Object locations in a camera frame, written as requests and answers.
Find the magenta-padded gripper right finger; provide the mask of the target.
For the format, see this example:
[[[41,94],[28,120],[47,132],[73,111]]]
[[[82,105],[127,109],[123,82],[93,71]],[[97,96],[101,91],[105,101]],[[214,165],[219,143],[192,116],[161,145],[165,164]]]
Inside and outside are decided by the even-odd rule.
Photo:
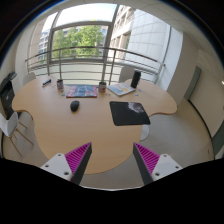
[[[159,155],[137,143],[133,144],[133,155],[145,185],[182,169],[168,154]]]

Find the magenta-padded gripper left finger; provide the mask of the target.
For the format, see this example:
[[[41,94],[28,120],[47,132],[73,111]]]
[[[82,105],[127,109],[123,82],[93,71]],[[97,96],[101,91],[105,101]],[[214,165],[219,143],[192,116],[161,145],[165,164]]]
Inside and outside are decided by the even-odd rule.
[[[91,143],[86,143],[72,151],[63,154],[57,153],[41,168],[76,185],[79,185],[88,161],[92,154]]]

